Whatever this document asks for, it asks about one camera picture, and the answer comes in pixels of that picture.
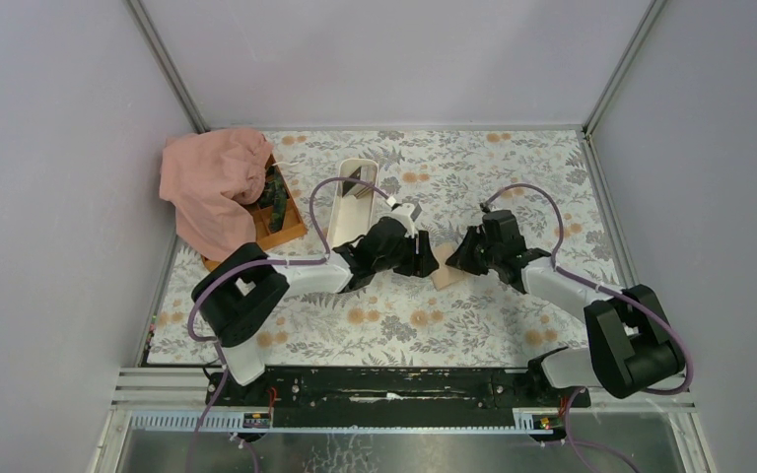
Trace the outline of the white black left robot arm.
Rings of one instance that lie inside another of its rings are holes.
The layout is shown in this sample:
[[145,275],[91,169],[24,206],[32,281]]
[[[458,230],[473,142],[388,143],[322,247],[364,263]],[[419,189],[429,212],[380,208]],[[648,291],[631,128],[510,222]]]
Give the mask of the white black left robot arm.
[[290,297],[345,294],[368,286],[376,274],[427,278],[440,264],[426,231],[410,234],[383,217],[362,236],[331,249],[323,260],[275,259],[256,243],[237,249],[194,287],[193,311],[208,324],[230,373],[229,392],[244,405],[265,395],[265,363],[255,337],[277,305]]

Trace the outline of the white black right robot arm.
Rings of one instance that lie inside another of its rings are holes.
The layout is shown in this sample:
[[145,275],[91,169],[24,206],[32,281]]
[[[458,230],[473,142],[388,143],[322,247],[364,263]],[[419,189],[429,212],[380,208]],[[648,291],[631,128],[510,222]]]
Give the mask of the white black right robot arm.
[[651,288],[605,287],[555,265],[551,252],[526,245],[509,211],[490,212],[470,227],[447,265],[475,276],[494,271],[519,293],[584,323],[586,347],[561,347],[528,362],[525,390],[535,404],[549,406],[570,387],[601,387],[619,399],[666,395],[661,382],[690,370]]

